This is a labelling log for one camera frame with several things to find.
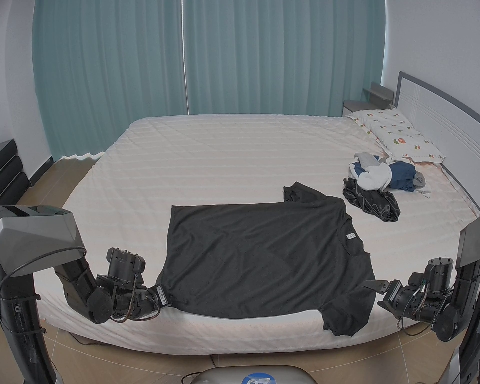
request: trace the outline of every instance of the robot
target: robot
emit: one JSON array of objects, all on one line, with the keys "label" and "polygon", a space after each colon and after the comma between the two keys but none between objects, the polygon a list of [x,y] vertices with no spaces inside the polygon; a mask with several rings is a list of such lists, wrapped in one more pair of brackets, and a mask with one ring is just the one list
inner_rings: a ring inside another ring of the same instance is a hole
[{"label": "robot", "polygon": [[[63,384],[52,365],[38,318],[33,272],[54,268],[65,299],[76,312],[95,324],[147,321],[170,305],[168,293],[142,279],[145,260],[127,250],[110,248],[107,275],[94,278],[85,259],[73,213],[51,206],[0,206],[0,325],[25,384]],[[480,359],[480,306],[475,305],[480,271],[480,218],[460,233],[456,281],[448,287],[453,259],[428,262],[403,286],[399,280],[365,281],[383,294],[378,305],[401,322],[407,317],[425,322],[441,341],[467,333],[455,349],[439,384],[469,383]],[[305,371],[289,366],[212,368],[192,383],[316,384]]]}]

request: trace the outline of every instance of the wall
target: wall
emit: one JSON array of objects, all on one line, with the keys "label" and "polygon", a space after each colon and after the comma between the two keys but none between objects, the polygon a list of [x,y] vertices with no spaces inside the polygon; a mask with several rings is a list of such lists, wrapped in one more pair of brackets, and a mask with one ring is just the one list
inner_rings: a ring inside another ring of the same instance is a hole
[{"label": "wall", "polygon": [[51,156],[32,66],[35,0],[0,0],[0,141],[15,139],[30,178]]},{"label": "wall", "polygon": [[480,0],[386,0],[386,22],[384,86],[404,71],[480,112]]}]

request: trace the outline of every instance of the pillowcase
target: pillowcase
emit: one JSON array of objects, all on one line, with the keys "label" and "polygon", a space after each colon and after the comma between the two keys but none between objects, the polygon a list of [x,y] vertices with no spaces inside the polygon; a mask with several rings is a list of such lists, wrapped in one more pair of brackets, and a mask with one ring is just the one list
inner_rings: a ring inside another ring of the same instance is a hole
[{"label": "pillowcase", "polygon": [[444,159],[437,147],[396,108],[357,111],[346,117],[371,134],[390,157],[409,157],[416,163],[441,163]]}]

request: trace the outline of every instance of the pile of clothes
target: pile of clothes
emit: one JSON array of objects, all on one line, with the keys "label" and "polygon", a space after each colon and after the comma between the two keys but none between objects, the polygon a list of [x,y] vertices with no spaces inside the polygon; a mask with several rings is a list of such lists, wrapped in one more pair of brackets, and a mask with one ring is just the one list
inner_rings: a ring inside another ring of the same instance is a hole
[{"label": "pile of clothes", "polygon": [[398,220],[400,209],[393,194],[385,191],[387,187],[430,197],[424,176],[407,159],[380,158],[367,152],[356,153],[355,158],[349,166],[349,177],[344,179],[343,195],[364,212],[382,221]]}]

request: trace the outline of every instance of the black furniture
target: black furniture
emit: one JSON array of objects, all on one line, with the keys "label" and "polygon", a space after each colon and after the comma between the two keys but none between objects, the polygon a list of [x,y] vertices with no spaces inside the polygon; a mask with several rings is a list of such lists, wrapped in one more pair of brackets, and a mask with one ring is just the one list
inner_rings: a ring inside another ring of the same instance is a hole
[{"label": "black furniture", "polygon": [[14,205],[30,186],[15,140],[0,143],[0,205]]},{"label": "black furniture", "polygon": [[364,88],[368,101],[344,100],[342,116],[365,109],[387,109],[393,104],[393,91],[372,81],[370,88]]}]

